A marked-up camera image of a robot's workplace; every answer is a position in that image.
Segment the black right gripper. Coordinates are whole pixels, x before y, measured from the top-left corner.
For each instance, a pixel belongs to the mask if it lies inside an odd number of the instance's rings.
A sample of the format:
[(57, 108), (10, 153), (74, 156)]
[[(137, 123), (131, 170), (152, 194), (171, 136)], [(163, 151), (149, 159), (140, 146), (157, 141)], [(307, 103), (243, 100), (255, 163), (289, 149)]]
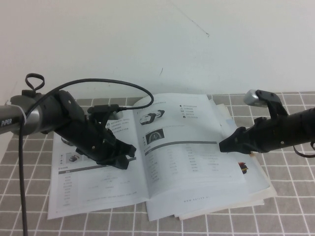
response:
[(293, 115), (259, 118), (250, 128), (239, 127), (219, 143), (221, 152), (266, 153), (293, 146)]

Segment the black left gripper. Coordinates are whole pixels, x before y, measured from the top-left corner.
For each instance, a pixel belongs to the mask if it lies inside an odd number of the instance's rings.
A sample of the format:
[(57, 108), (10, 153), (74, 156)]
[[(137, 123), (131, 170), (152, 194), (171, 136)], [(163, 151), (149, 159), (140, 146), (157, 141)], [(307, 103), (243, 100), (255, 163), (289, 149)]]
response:
[(92, 115), (73, 122), (73, 144), (98, 165), (126, 170), (127, 158), (134, 158), (136, 147), (116, 139), (106, 128), (109, 115)]

